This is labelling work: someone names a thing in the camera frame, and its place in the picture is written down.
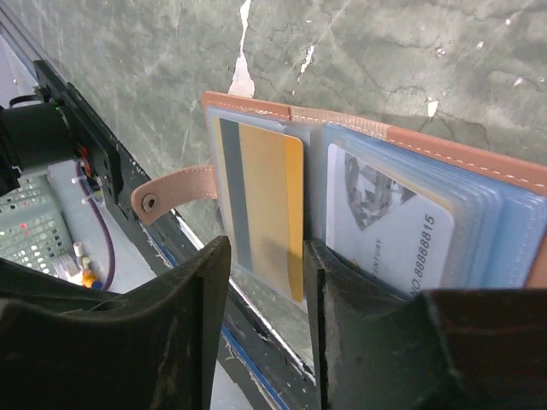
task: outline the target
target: blue tape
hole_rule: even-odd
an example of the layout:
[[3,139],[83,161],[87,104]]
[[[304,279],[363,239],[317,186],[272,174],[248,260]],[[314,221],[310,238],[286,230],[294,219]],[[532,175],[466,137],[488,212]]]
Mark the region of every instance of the blue tape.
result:
[[228,342],[238,352],[238,355],[241,358],[241,360],[244,361],[245,364],[249,367],[249,369],[255,374],[258,380],[262,383],[262,386],[264,386],[264,389],[268,391],[268,393],[279,405],[279,407],[281,407],[283,410],[291,410],[285,404],[285,402],[281,399],[281,397],[279,397],[279,394],[277,393],[277,391],[275,391],[274,387],[272,387],[272,385],[268,382],[266,377],[264,377],[264,375],[258,369],[258,367],[256,367],[255,362],[249,357],[248,354],[245,353],[241,345],[238,343],[235,337],[232,336],[232,333],[230,333],[230,331],[224,325],[222,325],[222,334],[224,335],[226,339],[228,339]]
[[169,254],[168,250],[163,248],[163,246],[158,242],[156,241],[156,239],[150,235],[150,237],[152,238],[152,240],[154,241],[154,243],[156,244],[156,246],[158,247],[158,249],[163,253],[163,256],[165,256],[165,259],[168,260],[168,262],[171,264],[172,267],[176,267],[178,265],[178,263],[176,262],[176,260],[171,256],[171,254]]

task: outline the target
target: cable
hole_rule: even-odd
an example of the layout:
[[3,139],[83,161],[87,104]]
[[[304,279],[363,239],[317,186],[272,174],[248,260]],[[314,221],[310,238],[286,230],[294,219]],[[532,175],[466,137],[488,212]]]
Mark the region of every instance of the cable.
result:
[[78,152],[82,157],[82,161],[84,162],[85,176],[87,178],[91,178],[91,164],[89,162],[89,158],[87,157],[87,149],[85,147],[81,147],[78,148]]
[[91,197],[93,198],[93,201],[95,201],[95,203],[99,206],[99,207],[102,207],[102,205],[104,204],[104,198],[103,197],[97,197],[101,191],[100,190],[93,190],[91,188],[91,185],[89,185],[89,182],[87,180],[87,178],[84,178],[84,184],[85,184],[85,189],[87,190],[87,192],[90,192],[91,193]]
[[[87,187],[85,186],[85,179],[81,178],[84,177],[84,173],[82,173],[81,165],[77,162],[76,163],[76,176],[78,177],[78,183],[82,191],[84,192],[84,195],[92,195],[92,192],[88,192]],[[116,259],[115,259],[115,253],[114,253],[114,244],[112,243],[112,237],[110,236],[109,228],[106,226],[106,222],[104,221],[103,216],[101,215],[101,211],[99,211],[99,208],[97,207],[96,203],[91,199],[88,201],[93,213],[97,217],[97,220],[99,222],[99,225],[101,226],[101,229],[103,230],[104,240],[106,242],[106,246],[109,252],[109,272],[107,274],[106,280],[104,281],[104,285],[102,287],[102,290],[108,290],[110,289],[110,286],[112,285],[112,282],[114,281],[114,274],[116,269]]]
[[9,107],[13,108],[17,104],[29,103],[31,101],[42,101],[42,100],[40,99],[39,96],[36,96],[36,95],[33,95],[33,94],[28,95],[28,96],[20,96],[20,97],[12,98],[9,101]]

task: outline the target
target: pink leather wallet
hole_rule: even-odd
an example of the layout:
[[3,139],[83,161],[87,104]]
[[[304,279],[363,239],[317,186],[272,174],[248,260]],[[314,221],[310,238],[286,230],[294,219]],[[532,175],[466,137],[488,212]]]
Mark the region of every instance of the pink leather wallet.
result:
[[[266,102],[207,91],[203,94],[203,108],[229,108],[244,113],[276,117],[307,124],[338,124],[363,132],[391,144],[498,179],[518,185],[540,195],[547,195],[547,167],[494,154],[431,137],[419,132],[388,126],[356,115],[340,114],[322,109],[302,108],[276,102]],[[181,169],[139,186],[132,193],[132,206],[137,216],[151,224],[172,208],[199,198],[216,198],[215,170],[210,165]],[[547,235],[541,243],[526,287],[547,287]]]

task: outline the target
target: wallet strap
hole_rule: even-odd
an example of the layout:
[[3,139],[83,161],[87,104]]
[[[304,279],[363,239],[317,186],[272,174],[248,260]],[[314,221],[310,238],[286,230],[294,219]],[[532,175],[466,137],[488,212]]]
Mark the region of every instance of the wallet strap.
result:
[[201,165],[180,169],[140,185],[131,194],[135,214],[150,225],[171,209],[196,199],[216,199],[215,168]]

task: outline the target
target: white stitching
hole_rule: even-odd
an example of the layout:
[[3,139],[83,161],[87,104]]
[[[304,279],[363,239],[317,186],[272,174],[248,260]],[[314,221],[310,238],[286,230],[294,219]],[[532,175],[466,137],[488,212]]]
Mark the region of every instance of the white stitching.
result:
[[524,183],[527,183],[527,184],[530,184],[530,185],[534,185],[534,186],[538,186],[540,188],[544,188],[545,185],[544,184],[536,184],[532,181],[529,181],[528,179],[524,179],[524,178],[519,178],[519,177],[516,177],[514,175],[511,175],[511,174],[508,174],[508,173],[500,173],[499,171],[496,171],[494,169],[490,169],[490,168],[487,168],[487,167],[481,167],[479,165],[476,165],[476,164],[473,164],[472,162],[465,162],[465,161],[462,161],[462,160],[458,160],[456,158],[452,158],[451,156],[447,156],[447,155],[442,155],[442,154],[439,154],[437,152],[432,152],[428,149],[422,149],[422,148],[419,148],[419,147],[414,147],[408,143],[401,143],[399,141],[396,141],[395,139],[388,139],[387,141],[389,141],[390,143],[395,143],[395,144],[398,144],[398,145],[402,145],[403,147],[408,147],[408,148],[411,148],[411,149],[417,149],[419,151],[423,151],[423,152],[426,152],[428,154],[433,154],[435,156],[440,156],[442,158],[446,158],[447,160],[451,160],[451,161],[456,161],[456,162],[460,162],[462,164],[466,164],[466,165],[469,165],[470,167],[475,167],[475,168],[478,168],[482,171],[487,171],[488,173],[494,173],[496,175],[503,175],[504,177],[507,177],[507,178],[510,178],[510,179],[517,179],[519,180],[520,182],[524,182]]
[[[263,110],[260,110],[260,109],[257,109],[257,108],[241,107],[241,106],[237,106],[237,105],[226,104],[224,102],[219,102],[219,101],[215,101],[215,100],[213,100],[211,102],[213,104],[223,105],[225,107],[235,108],[235,109],[238,109],[238,110],[253,111],[253,112],[258,113],[258,114],[264,112]],[[277,113],[271,113],[271,115],[276,116],[276,117],[286,118],[288,120],[291,118],[290,115],[282,115],[282,114],[277,114]],[[340,124],[339,122],[319,120],[319,119],[313,118],[313,117],[302,117],[300,115],[293,115],[292,118],[299,119],[299,120],[310,120],[310,121],[313,121],[313,122],[328,122],[329,124],[336,124],[337,126],[345,126],[347,128],[350,128],[350,129],[353,129],[353,130],[356,130],[356,131],[359,131],[359,132],[371,132],[369,130],[363,130],[359,126],[348,126],[348,125],[345,125],[345,124]],[[373,134],[373,135],[371,135],[372,137],[377,136],[375,132],[371,132],[371,133]],[[430,151],[428,149],[415,147],[415,146],[407,144],[407,143],[401,143],[399,141],[396,141],[395,139],[387,139],[387,141],[389,141],[390,143],[395,143],[395,144],[398,144],[398,145],[402,145],[403,147],[408,147],[408,148],[411,148],[411,149],[416,149],[418,151],[423,151],[423,152],[428,153],[429,155],[440,156],[441,158],[445,158],[447,160],[456,161],[456,162],[459,162],[461,164],[466,164],[466,165],[469,165],[470,167],[475,167],[475,168],[478,168],[482,171],[487,171],[488,173],[493,173],[493,174],[496,174],[496,175],[503,175],[504,177],[507,177],[507,178],[510,178],[510,179],[517,179],[520,182],[524,182],[526,184],[534,185],[534,186],[537,186],[539,188],[545,188],[545,184],[534,183],[534,182],[532,182],[528,179],[519,178],[519,177],[516,177],[514,175],[510,175],[508,173],[501,173],[499,171],[496,171],[495,169],[490,169],[490,168],[487,168],[487,167],[481,167],[479,165],[473,164],[472,162],[465,162],[465,161],[457,159],[457,158],[452,158],[451,156],[439,154],[437,152],[433,152],[433,151]]]
[[178,172],[166,175],[166,177],[174,177],[174,176],[177,176],[177,174],[179,174],[179,173],[187,173],[187,174],[201,173],[203,171],[212,171],[213,169],[214,169],[214,167],[212,165],[197,165],[195,167],[188,167],[188,168],[180,169]]
[[206,198],[211,198],[211,199],[216,199],[218,197],[218,194],[202,194],[202,195],[199,195],[199,196],[196,196],[195,198],[192,198],[191,200],[194,201],[196,199],[206,199]]

